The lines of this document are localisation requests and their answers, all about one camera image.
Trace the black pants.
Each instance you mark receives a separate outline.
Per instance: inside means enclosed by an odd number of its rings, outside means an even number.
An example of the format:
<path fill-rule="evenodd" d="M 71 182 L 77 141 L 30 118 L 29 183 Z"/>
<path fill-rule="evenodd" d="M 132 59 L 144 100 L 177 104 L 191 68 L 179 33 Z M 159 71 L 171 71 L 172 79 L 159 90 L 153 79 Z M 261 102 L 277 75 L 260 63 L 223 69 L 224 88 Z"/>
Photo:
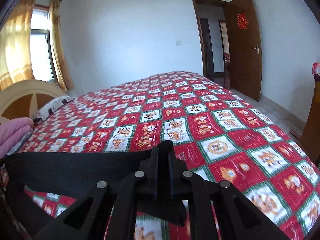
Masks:
<path fill-rule="evenodd" d="M 174 153 L 28 152 L 4 159 L 7 191 L 75 198 L 75 203 L 35 234 L 35 239 L 133 239 L 137 212 L 183 226 L 186 209 L 175 197 L 186 165 Z"/>

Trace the wooden bedside cabinet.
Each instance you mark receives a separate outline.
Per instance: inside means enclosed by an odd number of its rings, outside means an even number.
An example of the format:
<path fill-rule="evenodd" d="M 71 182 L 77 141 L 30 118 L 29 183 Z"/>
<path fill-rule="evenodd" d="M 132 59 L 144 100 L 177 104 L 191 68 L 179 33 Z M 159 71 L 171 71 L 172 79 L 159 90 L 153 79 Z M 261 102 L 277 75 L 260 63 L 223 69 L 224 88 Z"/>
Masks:
<path fill-rule="evenodd" d="M 316 163 L 319 159 L 319 123 L 320 123 L 320 105 L 319 105 L 319 82 L 315 82 L 315 90 L 312 98 L 309 116 L 305 124 L 300 143 L 306 150 L 309 158 Z"/>

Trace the white patterned pillow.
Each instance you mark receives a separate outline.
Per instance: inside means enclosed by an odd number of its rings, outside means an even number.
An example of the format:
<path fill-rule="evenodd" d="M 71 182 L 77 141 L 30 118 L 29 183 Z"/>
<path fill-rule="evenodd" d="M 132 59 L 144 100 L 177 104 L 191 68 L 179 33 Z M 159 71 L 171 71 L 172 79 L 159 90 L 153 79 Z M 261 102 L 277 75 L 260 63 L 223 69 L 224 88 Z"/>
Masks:
<path fill-rule="evenodd" d="M 45 121 L 47 120 L 54 112 L 59 110 L 62 106 L 68 104 L 74 100 L 72 96 L 64 95 L 54 98 L 53 100 L 46 103 L 43 107 L 41 107 L 32 117 L 33 121 Z"/>

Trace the pink folded quilt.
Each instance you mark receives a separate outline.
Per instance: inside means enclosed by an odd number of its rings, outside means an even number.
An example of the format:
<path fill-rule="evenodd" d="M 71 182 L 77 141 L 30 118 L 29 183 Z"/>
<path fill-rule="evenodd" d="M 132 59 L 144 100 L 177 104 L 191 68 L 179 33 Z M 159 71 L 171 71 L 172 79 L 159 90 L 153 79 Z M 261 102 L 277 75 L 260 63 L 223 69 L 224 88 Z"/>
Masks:
<path fill-rule="evenodd" d="M 29 117 L 9 120 L 1 124 L 1 159 L 16 153 L 31 136 L 34 122 Z"/>

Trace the beige wooden headboard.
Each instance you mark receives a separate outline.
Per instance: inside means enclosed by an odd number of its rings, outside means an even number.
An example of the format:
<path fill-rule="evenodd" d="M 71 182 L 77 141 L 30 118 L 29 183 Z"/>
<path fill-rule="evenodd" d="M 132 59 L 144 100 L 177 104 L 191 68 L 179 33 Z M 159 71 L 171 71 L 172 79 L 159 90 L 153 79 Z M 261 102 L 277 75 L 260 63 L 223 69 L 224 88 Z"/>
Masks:
<path fill-rule="evenodd" d="M 1 117 L 14 119 L 32 117 L 46 103 L 65 96 L 58 86 L 40 80 L 24 80 L 1 91 Z"/>

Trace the yellow curtain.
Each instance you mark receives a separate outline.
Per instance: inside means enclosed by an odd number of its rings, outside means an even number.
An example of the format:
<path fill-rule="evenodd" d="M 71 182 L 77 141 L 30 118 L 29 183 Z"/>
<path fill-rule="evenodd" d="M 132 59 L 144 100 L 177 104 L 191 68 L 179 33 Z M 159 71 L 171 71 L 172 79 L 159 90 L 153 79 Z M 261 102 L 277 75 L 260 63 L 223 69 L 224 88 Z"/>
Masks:
<path fill-rule="evenodd" d="M 62 47 L 60 30 L 60 0 L 50 0 L 49 20 L 50 48 L 53 55 L 53 63 L 55 74 L 57 76 L 57 82 L 62 90 L 68 92 L 74 88 L 74 84 L 69 73 Z"/>

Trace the window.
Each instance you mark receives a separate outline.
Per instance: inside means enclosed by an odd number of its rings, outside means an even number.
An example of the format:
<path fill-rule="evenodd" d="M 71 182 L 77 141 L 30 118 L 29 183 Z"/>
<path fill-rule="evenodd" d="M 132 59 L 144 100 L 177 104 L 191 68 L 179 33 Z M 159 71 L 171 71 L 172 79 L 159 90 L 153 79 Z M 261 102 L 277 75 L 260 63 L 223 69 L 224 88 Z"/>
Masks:
<path fill-rule="evenodd" d="M 35 5 L 30 28 L 30 56 L 34 78 L 46 82 L 56 82 L 57 77 L 50 44 L 48 7 Z"/>

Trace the brown wooden door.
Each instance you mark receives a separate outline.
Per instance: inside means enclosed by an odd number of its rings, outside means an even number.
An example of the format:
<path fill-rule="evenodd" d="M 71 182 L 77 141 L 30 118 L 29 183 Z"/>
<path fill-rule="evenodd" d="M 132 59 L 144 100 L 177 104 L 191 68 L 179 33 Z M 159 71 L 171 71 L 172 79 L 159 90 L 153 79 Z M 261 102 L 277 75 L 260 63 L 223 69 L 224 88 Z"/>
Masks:
<path fill-rule="evenodd" d="M 260 100 L 262 82 L 261 38 L 253 0 L 232 0 L 223 7 L 228 34 L 231 86 L 255 101 Z M 237 25 L 244 12 L 247 29 Z"/>

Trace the red checked cloth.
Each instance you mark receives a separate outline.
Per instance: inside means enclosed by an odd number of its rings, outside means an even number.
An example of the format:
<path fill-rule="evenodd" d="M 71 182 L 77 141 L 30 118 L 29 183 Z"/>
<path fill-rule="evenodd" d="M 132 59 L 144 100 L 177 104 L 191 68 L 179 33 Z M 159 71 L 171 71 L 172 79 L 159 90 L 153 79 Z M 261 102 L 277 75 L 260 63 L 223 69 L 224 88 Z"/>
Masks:
<path fill-rule="evenodd" d="M 313 75 L 320 75 L 320 63 L 319 62 L 315 62 L 312 65 L 312 74 Z"/>

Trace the red door decoration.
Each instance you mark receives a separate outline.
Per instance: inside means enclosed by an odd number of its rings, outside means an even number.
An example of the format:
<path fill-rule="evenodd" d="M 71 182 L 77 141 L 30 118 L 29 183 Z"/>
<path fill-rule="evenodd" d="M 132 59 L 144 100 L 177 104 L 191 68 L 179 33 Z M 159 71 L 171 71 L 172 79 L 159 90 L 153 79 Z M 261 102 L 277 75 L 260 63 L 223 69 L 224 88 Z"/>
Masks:
<path fill-rule="evenodd" d="M 237 25 L 241 30 L 248 28 L 249 20 L 246 18 L 246 14 L 244 12 L 237 14 L 236 19 Z"/>

